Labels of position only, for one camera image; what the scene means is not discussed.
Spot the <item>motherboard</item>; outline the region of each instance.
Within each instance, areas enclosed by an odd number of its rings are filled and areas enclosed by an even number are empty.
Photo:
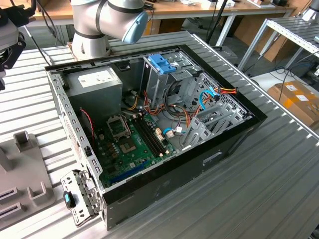
[[[96,154],[103,168],[102,183],[109,187],[176,153],[161,136],[149,114],[110,118],[95,130]]]

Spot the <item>blue expansion slot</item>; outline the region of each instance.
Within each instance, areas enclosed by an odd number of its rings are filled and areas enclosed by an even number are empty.
[[[110,179],[110,183],[113,184],[113,183],[116,183],[116,182],[120,182],[136,173],[138,173],[139,171],[143,170],[145,164],[147,164],[148,161],[145,161],[144,163],[140,164],[139,166],[136,166],[135,168],[132,168],[131,170],[115,177],[115,178],[112,178]]]

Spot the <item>desk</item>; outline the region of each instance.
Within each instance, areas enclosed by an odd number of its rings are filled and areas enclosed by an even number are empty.
[[[16,5],[25,4],[25,0],[16,0]],[[182,3],[176,2],[156,2],[154,3],[154,20],[157,19],[171,19],[171,18],[186,18],[186,17],[206,17],[212,16],[214,8],[202,8],[201,4],[197,3],[195,6],[186,6]],[[45,6],[45,9],[54,20],[56,25],[68,25],[73,24],[73,12],[69,0],[52,0]],[[224,28],[217,41],[217,46],[221,46],[229,32],[229,29],[238,15],[254,15],[254,14],[272,14],[272,13],[284,13],[284,17],[290,16],[296,9],[295,7],[282,7],[277,6],[272,9],[258,8],[255,5],[242,0],[240,3],[236,3],[234,7],[225,8],[222,16],[228,16]],[[34,16],[37,21],[30,23],[29,26],[43,26],[44,21],[41,13],[36,13]]]
[[[209,45],[187,32],[111,40],[116,54],[186,44],[268,118],[236,152],[211,170],[106,231],[100,217],[76,228],[60,178],[77,167],[37,50],[7,71],[0,92],[0,141],[27,130],[40,145],[56,203],[0,232],[0,238],[305,239],[319,221],[319,137]],[[73,61],[67,47],[44,49],[55,64]],[[2,121],[3,115],[10,115]]]

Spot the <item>wooden desk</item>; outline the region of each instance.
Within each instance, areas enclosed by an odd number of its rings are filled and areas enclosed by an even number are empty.
[[[25,0],[15,0],[16,5],[24,4]],[[0,7],[8,7],[9,3],[5,3]],[[212,16],[214,12],[214,8],[202,8],[201,4],[197,3],[195,6],[186,6],[180,2],[157,2],[154,3],[155,12],[154,12],[154,20],[159,19],[171,19],[171,18],[187,18],[187,17],[206,17]],[[69,0],[52,0],[45,6],[45,9],[54,20],[54,23],[57,25],[68,25],[73,24],[73,13],[72,7],[70,5]],[[272,14],[272,13],[285,13],[284,16],[290,16],[295,7],[281,7],[277,6],[272,9],[264,9],[258,8],[253,4],[247,2],[246,0],[242,0],[240,3],[236,3],[234,7],[226,8],[223,12],[223,16],[228,16],[224,28],[220,34],[220,37],[217,41],[217,45],[220,46],[223,44],[227,33],[237,15],[254,15],[254,14]],[[37,21],[32,22],[29,26],[43,26],[44,21],[41,13],[35,14],[35,19]]]

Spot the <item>blue drive bay latch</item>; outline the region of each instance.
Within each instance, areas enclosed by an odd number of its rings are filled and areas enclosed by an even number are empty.
[[[162,74],[175,72],[176,68],[171,66],[167,59],[160,54],[154,54],[149,56],[151,63],[159,69]]]

